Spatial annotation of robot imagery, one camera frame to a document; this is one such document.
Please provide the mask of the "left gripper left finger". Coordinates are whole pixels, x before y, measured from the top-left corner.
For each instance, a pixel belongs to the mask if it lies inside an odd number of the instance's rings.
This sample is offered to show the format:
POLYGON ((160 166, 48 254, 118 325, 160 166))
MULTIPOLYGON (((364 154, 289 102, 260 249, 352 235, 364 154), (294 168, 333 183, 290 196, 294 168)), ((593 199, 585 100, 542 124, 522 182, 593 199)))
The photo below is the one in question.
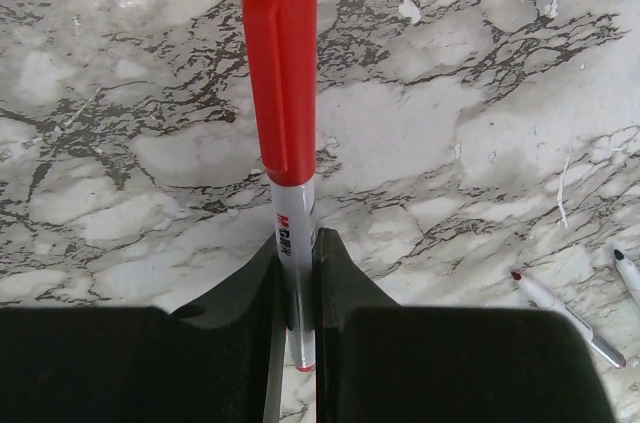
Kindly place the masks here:
POLYGON ((5 307, 5 422, 275 422, 285 324, 280 265, 264 244, 172 312, 5 307))

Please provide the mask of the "red marker pen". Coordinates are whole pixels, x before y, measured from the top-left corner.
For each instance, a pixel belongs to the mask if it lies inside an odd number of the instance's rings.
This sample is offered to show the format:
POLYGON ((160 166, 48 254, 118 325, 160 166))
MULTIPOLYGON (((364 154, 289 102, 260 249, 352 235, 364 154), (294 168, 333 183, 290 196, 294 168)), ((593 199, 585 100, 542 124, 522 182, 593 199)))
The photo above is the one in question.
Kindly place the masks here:
POLYGON ((317 0, 241 0, 262 163, 270 181, 295 367, 315 365, 312 266, 317 0))

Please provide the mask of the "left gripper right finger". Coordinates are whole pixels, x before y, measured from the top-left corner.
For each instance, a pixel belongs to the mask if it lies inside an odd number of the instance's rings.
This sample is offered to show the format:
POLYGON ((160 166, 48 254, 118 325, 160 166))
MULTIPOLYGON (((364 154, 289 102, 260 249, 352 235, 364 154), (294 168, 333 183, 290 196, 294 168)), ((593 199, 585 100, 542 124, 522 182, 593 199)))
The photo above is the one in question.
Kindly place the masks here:
POLYGON ((558 314, 402 306, 316 239, 320 422, 611 422, 586 344, 558 314))

